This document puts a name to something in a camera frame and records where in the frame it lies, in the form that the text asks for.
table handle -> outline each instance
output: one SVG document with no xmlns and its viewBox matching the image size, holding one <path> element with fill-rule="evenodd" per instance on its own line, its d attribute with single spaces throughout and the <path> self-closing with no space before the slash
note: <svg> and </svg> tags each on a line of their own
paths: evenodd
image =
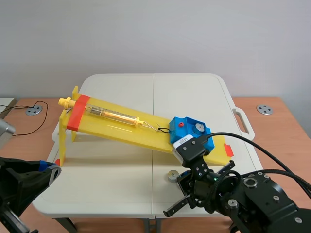
<svg viewBox="0 0 311 233">
<path fill-rule="evenodd" d="M 237 108 L 237 107 L 232 109 L 232 111 L 234 114 L 236 114 L 240 117 L 242 125 L 246 131 L 246 133 L 245 133 L 240 129 L 242 136 L 248 138 L 249 140 L 253 140 L 255 138 L 255 132 L 251 126 L 251 123 L 249 123 L 249 120 L 248 120 L 245 112 L 241 108 Z"/>
</svg>

yellow support stand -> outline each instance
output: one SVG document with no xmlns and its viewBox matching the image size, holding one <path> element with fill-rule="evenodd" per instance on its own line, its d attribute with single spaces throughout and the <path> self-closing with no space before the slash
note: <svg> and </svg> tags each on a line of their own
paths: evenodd
<svg viewBox="0 0 311 233">
<path fill-rule="evenodd" d="M 72 92 L 72 100 L 77 100 L 78 87 L 75 87 Z M 128 114 L 139 118 L 139 122 L 147 122 L 154 128 L 160 127 L 169 128 L 170 120 L 154 116 L 152 114 L 140 112 L 134 109 L 126 108 L 117 104 L 109 103 L 103 100 L 90 98 L 88 105 L 98 106 L 119 113 Z M 64 110 L 59 118 L 59 148 L 60 148 L 60 166 L 64 164 L 66 157 L 66 129 L 72 114 L 72 110 Z M 126 142 L 141 147 L 150 148 L 157 151 L 172 153 L 173 146 L 170 143 L 170 134 L 156 132 L 155 130 L 143 125 L 124 124 L 115 120 L 110 120 L 104 117 L 96 116 L 88 111 L 84 111 L 78 131 L 99 137 L 104 137 L 112 140 Z M 71 140 L 74 141 L 76 132 L 71 131 Z M 205 161 L 208 163 L 225 165 L 229 162 L 230 157 L 224 149 L 225 138 L 218 136 L 214 138 L 215 149 L 210 155 L 205 156 Z"/>
</svg>

blue box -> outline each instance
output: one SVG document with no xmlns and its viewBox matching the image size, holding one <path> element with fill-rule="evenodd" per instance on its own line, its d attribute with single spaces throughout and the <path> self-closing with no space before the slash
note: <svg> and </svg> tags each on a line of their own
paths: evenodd
<svg viewBox="0 0 311 233">
<path fill-rule="evenodd" d="M 170 122 L 170 130 L 170 141 L 172 144 L 188 134 L 191 134 L 193 137 L 197 138 L 201 135 L 211 133 L 210 128 L 207 128 L 204 122 L 200 122 L 189 117 L 174 117 Z M 211 152 L 215 147 L 213 139 L 210 138 L 204 144 L 204 147 Z"/>
</svg>

red strip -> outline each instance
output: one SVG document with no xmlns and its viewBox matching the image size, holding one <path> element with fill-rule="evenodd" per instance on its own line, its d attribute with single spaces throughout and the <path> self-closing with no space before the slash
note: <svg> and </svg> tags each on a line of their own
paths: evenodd
<svg viewBox="0 0 311 233">
<path fill-rule="evenodd" d="M 226 143 L 224 143 L 224 147 L 225 147 L 225 151 L 227 153 L 227 156 L 228 157 L 233 157 L 234 154 L 233 154 L 233 151 L 232 151 L 232 148 L 230 145 L 227 145 Z"/>
<path fill-rule="evenodd" d="M 60 161 L 59 161 L 59 159 L 57 159 L 57 160 L 55 161 L 55 164 L 57 164 L 57 165 L 60 166 Z"/>
<path fill-rule="evenodd" d="M 82 114 L 85 110 L 86 103 L 89 100 L 89 96 L 80 95 L 77 99 L 76 103 L 74 104 L 74 107 L 72 108 L 72 113 L 67 125 L 67 129 L 78 131 L 80 121 L 82 118 Z"/>
</svg>

wooden table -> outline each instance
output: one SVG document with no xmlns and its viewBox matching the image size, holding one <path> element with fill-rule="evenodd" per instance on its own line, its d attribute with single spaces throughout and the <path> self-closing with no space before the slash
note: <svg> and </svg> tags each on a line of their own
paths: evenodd
<svg viewBox="0 0 311 233">
<path fill-rule="evenodd" d="M 28 136 L 13 137 L 2 149 L 1 157 L 20 158 L 24 160 L 45 160 L 54 144 L 51 135 L 58 122 L 62 107 L 58 99 L 22 99 L 17 105 L 33 105 L 37 100 L 48 103 L 46 122 L 40 130 Z M 255 142 L 274 154 L 294 173 L 311 183 L 309 164 L 311 163 L 311 140 L 279 98 L 234 98 L 237 107 L 242 108 L 248 116 L 255 131 Z M 256 110 L 258 104 L 273 107 L 272 115 L 266 116 Z M 5 120 L 14 125 L 16 133 L 28 133 L 40 126 L 44 114 L 29 117 L 25 109 L 12 110 Z M 257 151 L 264 168 L 279 168 L 266 155 Z M 301 188 L 290 178 L 271 175 L 300 207 L 311 208 L 311 201 Z M 22 214 L 26 225 L 43 233 L 67 233 L 55 220 L 38 213 L 32 205 Z M 143 232 L 142 222 L 137 219 L 124 219 L 120 224 L 117 219 L 74 219 L 80 233 L 93 232 Z M 164 233 L 225 233 L 231 224 L 228 218 L 171 218 L 162 223 Z M 0 226 L 0 232 L 8 232 Z"/>
</svg>

